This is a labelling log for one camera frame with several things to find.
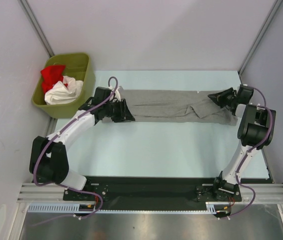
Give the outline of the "grey t shirt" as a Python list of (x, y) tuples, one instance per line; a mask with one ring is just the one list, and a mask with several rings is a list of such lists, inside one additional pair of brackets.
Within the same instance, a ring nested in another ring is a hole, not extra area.
[(136, 122), (214, 123), (236, 126), (238, 118), (209, 97), (216, 91), (118, 90)]

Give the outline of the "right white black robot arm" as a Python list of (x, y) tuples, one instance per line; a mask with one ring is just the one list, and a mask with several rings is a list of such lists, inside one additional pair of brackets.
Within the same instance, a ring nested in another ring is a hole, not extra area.
[(274, 135), (276, 111), (267, 107), (264, 94), (257, 88), (241, 84), (237, 90), (232, 87), (209, 94), (208, 97), (219, 107), (226, 108), (240, 118), (237, 131), (237, 149), (224, 170), (212, 185), (196, 187), (198, 202), (241, 201), (240, 187), (242, 173), (251, 159), (268, 146)]

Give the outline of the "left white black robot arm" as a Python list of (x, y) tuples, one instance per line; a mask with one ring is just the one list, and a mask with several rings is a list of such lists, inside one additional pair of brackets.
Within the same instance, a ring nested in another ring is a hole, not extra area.
[(35, 185), (42, 187), (56, 184), (74, 191), (81, 200), (86, 200), (91, 195), (101, 199), (100, 195), (92, 192), (85, 176), (70, 169), (68, 150), (83, 132), (104, 118), (109, 118), (114, 123), (135, 121), (125, 99), (115, 98), (97, 104), (91, 97), (59, 130), (46, 137), (36, 137), (32, 143), (29, 163)]

